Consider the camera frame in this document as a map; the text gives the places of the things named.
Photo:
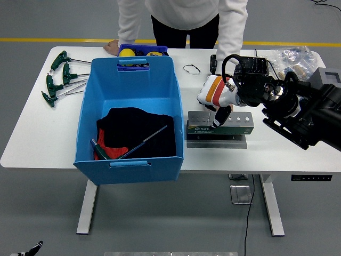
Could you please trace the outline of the person's right hand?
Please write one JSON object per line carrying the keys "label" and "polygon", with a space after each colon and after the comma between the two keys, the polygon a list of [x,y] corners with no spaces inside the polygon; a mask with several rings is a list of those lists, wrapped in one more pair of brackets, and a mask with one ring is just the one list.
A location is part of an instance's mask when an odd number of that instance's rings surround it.
{"label": "person's right hand", "polygon": [[114,39],[113,41],[110,41],[106,45],[103,46],[103,49],[107,51],[109,54],[117,56],[119,52],[119,46],[118,46],[119,40]]}

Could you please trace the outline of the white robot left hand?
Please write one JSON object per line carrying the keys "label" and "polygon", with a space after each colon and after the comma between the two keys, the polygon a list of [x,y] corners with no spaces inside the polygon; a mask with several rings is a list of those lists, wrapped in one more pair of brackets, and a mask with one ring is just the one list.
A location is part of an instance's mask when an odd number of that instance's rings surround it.
{"label": "white robot left hand", "polygon": [[27,251],[27,252],[11,253],[10,256],[35,256],[42,246],[43,246],[43,241],[39,241],[29,251]]}

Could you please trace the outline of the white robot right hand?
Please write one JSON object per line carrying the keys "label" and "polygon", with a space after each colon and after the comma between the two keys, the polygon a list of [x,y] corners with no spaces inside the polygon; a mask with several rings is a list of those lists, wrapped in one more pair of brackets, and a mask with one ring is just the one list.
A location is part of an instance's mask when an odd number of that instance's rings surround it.
{"label": "white robot right hand", "polygon": [[229,104],[243,105],[237,95],[237,90],[238,88],[232,78],[223,79],[222,76],[217,75],[207,77],[197,95],[197,100],[201,105],[215,112],[214,120],[210,126],[211,130],[222,126],[226,122],[232,112]]}

